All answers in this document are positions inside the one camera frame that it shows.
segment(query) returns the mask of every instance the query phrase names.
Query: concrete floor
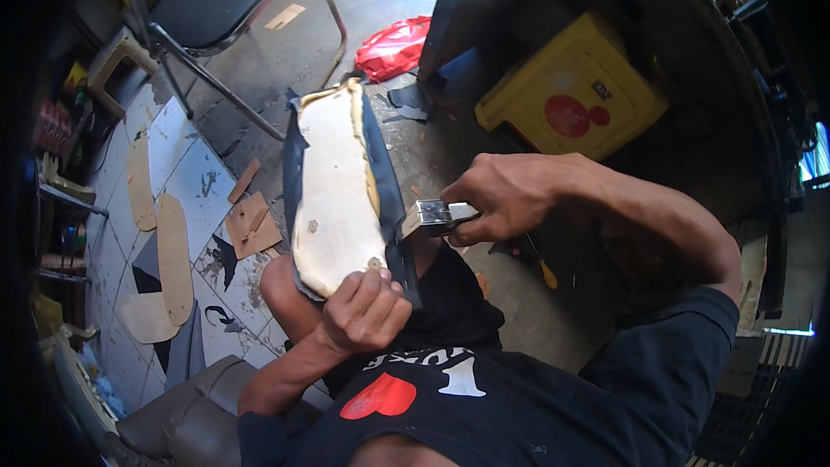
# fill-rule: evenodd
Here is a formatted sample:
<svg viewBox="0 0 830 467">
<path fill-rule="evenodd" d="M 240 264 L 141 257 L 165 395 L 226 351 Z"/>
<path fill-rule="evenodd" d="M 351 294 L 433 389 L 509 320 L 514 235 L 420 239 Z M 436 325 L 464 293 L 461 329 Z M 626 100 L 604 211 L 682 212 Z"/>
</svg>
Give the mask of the concrete floor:
<svg viewBox="0 0 830 467">
<path fill-rule="evenodd" d="M 379 29 L 399 19 L 430 15 L 436 0 L 335 0 L 348 30 L 348 46 L 343 63 L 330 83 L 351 69 L 354 51 Z M 265 29 L 264 24 L 291 4 L 306 10 L 281 30 Z M 210 58 L 207 68 L 234 90 L 262 116 L 285 129 L 289 113 L 285 110 L 286 88 L 298 94 L 319 87 L 321 73 L 334 54 L 338 32 L 324 0 L 274 0 L 260 15 L 249 33 L 234 46 Z M 488 134 L 475 120 L 473 107 L 489 86 L 482 85 L 475 68 L 475 56 L 459 64 L 447 76 L 445 92 L 452 98 L 450 110 L 434 112 L 429 123 L 400 120 L 381 124 L 392 162 L 401 184 L 405 205 L 416 199 L 411 186 L 423 198 L 437 197 L 441 189 L 465 171 L 472 158 L 482 151 L 506 152 L 505 140 Z M 228 168 L 241 175 L 257 158 L 262 164 L 250 192 L 262 191 L 277 224 L 285 233 L 282 201 L 282 144 L 270 139 L 229 104 L 227 100 L 181 67 L 174 73 L 182 88 L 189 90 L 188 101 L 194 121 Z M 366 92 L 379 122 L 396 112 L 375 96 L 389 89 L 414 82 L 404 74 L 387 83 L 368 85 Z M 571 234 L 577 240 L 579 236 Z M 573 255 L 567 239 L 552 250 Z M 488 298 L 504 311 L 506 323 L 501 339 L 506 350 L 522 351 L 549 364 L 578 371 L 613 331 L 613 314 L 604 308 L 602 278 L 592 274 L 590 260 L 563 272 L 552 265 L 560 287 L 551 291 L 538 266 L 520 264 L 504 254 L 488 254 L 490 244 L 479 244 L 466 251 L 464 258 L 476 272 L 490 281 Z M 556 260 L 564 264 L 568 259 Z M 585 274 L 578 274 L 577 269 Z"/>
</svg>

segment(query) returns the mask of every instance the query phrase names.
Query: person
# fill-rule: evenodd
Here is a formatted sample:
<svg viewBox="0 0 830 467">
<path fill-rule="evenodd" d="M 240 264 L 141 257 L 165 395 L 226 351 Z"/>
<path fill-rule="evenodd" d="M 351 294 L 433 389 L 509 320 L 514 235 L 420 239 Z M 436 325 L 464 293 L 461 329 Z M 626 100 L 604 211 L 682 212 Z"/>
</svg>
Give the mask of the person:
<svg viewBox="0 0 830 467">
<path fill-rule="evenodd" d="M 504 352 L 501 312 L 441 239 L 414 244 L 423 308 L 388 270 L 348 275 L 320 309 L 271 262 L 262 295 L 293 344 L 238 401 L 243 465 L 682 465 L 711 409 L 738 321 L 741 253 L 690 197 L 579 155 L 481 154 L 441 197 L 482 212 L 453 245 L 498 241 L 562 207 L 643 239 L 689 285 L 621 321 L 574 376 Z M 335 399 L 287 416 L 323 378 Z"/>
</svg>

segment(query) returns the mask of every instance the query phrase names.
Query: folding chair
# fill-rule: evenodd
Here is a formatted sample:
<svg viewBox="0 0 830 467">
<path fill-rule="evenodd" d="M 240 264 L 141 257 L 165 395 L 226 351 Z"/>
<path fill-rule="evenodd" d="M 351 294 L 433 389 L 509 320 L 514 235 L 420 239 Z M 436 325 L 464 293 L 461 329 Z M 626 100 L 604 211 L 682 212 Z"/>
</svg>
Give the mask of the folding chair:
<svg viewBox="0 0 830 467">
<path fill-rule="evenodd" d="M 138 19 L 141 38 L 149 46 L 151 56 L 161 62 L 172 84 L 173 92 L 189 117 L 192 118 L 192 109 L 170 72 L 164 55 L 165 50 L 218 90 L 269 136 L 278 141 L 285 140 L 285 134 L 256 113 L 196 59 L 198 56 L 218 54 L 230 47 L 270 2 L 271 0 L 161 0 L 151 14 L 144 0 L 130 0 L 130 6 Z M 343 19 L 334 0 L 326 2 L 340 30 L 340 47 L 326 69 L 320 88 L 326 85 L 346 50 L 346 27 Z"/>
</svg>

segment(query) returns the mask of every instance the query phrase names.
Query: knee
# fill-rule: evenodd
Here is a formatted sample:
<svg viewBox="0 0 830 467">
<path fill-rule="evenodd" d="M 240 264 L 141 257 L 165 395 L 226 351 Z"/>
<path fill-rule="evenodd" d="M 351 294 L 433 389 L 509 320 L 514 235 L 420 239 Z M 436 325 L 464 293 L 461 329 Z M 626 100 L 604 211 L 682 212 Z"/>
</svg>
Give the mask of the knee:
<svg viewBox="0 0 830 467">
<path fill-rule="evenodd" d="M 280 256 L 265 265 L 260 278 L 260 292 L 272 312 L 283 312 L 292 298 L 299 294 L 294 285 L 291 256 Z"/>
</svg>

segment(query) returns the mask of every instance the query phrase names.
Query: hand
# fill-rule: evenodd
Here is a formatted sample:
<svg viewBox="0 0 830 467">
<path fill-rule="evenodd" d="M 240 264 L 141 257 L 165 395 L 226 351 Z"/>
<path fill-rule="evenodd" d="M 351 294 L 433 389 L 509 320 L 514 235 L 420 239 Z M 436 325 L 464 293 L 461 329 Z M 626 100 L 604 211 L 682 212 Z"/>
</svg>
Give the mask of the hand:
<svg viewBox="0 0 830 467">
<path fill-rule="evenodd" d="M 374 352 L 389 346 L 409 320 L 412 305 L 388 269 L 347 275 L 323 306 L 317 327 L 338 353 Z"/>
<path fill-rule="evenodd" d="M 469 202 L 482 213 L 451 234 L 456 247 L 507 240 L 541 224 L 585 178 L 589 164 L 579 154 L 496 155 L 482 153 L 472 166 L 441 192 L 445 202 Z"/>
</svg>

